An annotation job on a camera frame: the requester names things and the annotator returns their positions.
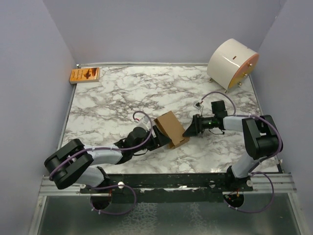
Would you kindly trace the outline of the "brown cardboard box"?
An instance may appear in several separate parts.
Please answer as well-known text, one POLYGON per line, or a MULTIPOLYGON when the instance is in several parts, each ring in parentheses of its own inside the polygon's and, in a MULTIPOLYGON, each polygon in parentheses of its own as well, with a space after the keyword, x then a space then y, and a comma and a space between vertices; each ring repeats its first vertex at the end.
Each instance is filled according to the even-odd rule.
POLYGON ((189 137, 183 137, 185 129, 172 111, 162 114, 154 119, 159 130, 171 141, 168 143, 169 149, 175 149, 189 142, 189 137))

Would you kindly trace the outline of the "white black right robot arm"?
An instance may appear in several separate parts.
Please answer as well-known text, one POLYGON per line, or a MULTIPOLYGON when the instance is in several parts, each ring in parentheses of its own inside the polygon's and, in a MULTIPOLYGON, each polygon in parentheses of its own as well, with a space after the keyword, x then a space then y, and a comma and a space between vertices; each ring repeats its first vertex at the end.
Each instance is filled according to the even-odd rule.
POLYGON ((242 132, 245 152, 225 174, 225 187, 229 191, 238 190, 249 174, 263 161, 283 150, 283 141, 272 116, 229 115, 223 100, 211 103, 212 117, 193 115, 192 122, 183 137, 194 137, 214 128, 224 131, 242 132))

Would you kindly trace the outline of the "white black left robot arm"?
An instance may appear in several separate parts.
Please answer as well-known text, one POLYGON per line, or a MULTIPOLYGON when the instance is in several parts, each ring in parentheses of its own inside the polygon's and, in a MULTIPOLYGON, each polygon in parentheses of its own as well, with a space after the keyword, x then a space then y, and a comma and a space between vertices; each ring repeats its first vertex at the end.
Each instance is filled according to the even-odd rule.
POLYGON ((142 150, 154 151, 171 142, 157 126, 150 130, 135 127, 126 138, 111 146, 87 146, 79 139, 73 139, 49 156, 44 166, 49 179, 58 189, 65 189, 74 183, 89 185, 97 193, 103 193, 108 187, 108 176, 101 167, 92 165, 120 165, 129 161, 142 150))

